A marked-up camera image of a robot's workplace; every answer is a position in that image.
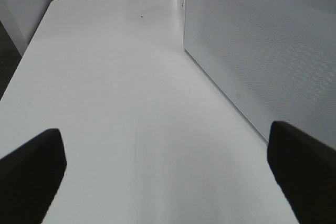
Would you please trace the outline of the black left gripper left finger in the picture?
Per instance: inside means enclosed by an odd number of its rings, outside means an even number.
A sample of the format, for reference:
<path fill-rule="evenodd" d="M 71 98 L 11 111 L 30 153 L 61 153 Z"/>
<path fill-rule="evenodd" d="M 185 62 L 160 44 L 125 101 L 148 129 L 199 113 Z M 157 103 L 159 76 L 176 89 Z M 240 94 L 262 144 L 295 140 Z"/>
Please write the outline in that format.
<path fill-rule="evenodd" d="M 1 158 L 1 223 L 42 223 L 67 167 L 59 129 Z"/>

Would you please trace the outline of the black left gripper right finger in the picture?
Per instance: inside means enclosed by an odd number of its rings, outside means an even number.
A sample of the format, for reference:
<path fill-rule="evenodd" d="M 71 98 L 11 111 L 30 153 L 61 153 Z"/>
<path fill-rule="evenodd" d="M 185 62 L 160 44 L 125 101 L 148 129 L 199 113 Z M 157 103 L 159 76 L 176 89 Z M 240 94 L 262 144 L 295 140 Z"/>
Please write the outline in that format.
<path fill-rule="evenodd" d="M 335 150 L 284 121 L 270 128 L 267 162 L 299 223 L 335 223 Z"/>

